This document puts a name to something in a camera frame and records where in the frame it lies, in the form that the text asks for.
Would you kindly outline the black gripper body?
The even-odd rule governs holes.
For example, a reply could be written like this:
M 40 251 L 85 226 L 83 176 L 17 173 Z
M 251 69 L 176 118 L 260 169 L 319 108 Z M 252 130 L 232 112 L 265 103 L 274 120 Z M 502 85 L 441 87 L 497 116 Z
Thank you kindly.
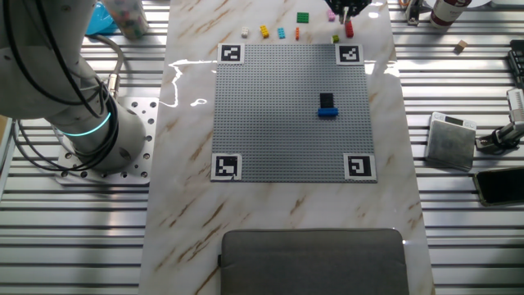
M 329 8 L 338 15 L 342 7 L 351 6 L 351 16 L 357 16 L 372 0 L 324 0 Z

